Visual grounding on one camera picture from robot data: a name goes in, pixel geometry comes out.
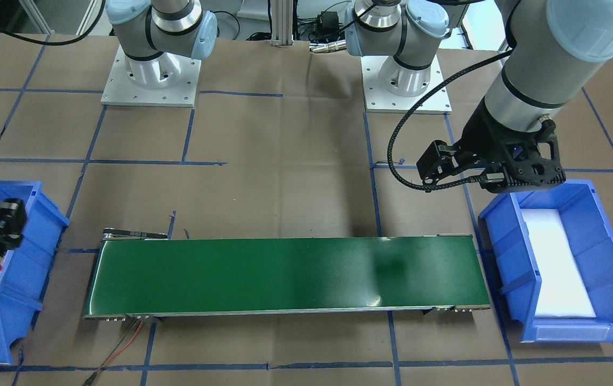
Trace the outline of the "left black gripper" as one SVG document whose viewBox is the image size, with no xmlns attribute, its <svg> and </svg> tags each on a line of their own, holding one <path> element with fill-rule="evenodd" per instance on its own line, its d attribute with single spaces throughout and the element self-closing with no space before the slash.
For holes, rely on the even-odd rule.
<svg viewBox="0 0 613 386">
<path fill-rule="evenodd" d="M 431 142 L 416 167 L 425 187 L 466 169 L 484 168 L 479 184 L 491 193 L 547 190 L 566 181 L 555 129 L 552 119 L 535 132 L 508 129 L 481 100 L 457 144 Z"/>
</svg>

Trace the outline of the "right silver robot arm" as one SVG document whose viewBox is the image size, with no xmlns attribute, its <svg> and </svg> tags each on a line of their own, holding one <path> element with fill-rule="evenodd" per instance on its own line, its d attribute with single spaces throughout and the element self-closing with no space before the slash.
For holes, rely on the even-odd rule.
<svg viewBox="0 0 613 386">
<path fill-rule="evenodd" d="M 199 1 L 107 1 L 115 36 L 0 32 L 0 180 L 38 180 L 71 220 L 63 246 L 103 227 L 171 232 L 180 187 L 219 166 L 194 156 L 197 68 L 218 37 Z"/>
</svg>

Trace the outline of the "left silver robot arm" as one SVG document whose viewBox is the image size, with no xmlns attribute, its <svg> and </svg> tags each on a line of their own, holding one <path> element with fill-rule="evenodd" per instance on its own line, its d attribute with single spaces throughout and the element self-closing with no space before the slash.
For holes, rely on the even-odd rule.
<svg viewBox="0 0 613 386">
<path fill-rule="evenodd" d="M 613 1 L 498 1 L 509 49 L 448 76 L 429 90 L 431 62 L 450 29 L 447 9 L 469 1 L 351 1 L 344 36 L 353 56 L 384 56 L 386 90 L 416 98 L 387 145 L 392 175 L 413 190 L 477 183 L 493 194 L 546 190 L 566 180 L 556 117 L 613 57 Z M 476 69 L 505 60 L 454 144 L 433 141 L 416 168 L 420 183 L 395 169 L 394 143 L 432 95 Z"/>
</svg>

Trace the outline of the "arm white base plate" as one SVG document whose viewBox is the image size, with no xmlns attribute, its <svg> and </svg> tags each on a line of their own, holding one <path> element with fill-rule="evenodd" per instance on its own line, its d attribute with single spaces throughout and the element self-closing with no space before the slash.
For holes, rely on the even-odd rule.
<svg viewBox="0 0 613 386">
<path fill-rule="evenodd" d="M 404 113 L 444 81 L 438 59 L 429 68 L 400 68 L 390 56 L 363 56 L 361 73 L 365 110 L 370 113 Z"/>
<path fill-rule="evenodd" d="M 150 61 L 135 61 L 119 47 L 101 102 L 113 106 L 193 108 L 201 67 L 202 61 L 170 53 Z"/>
</svg>

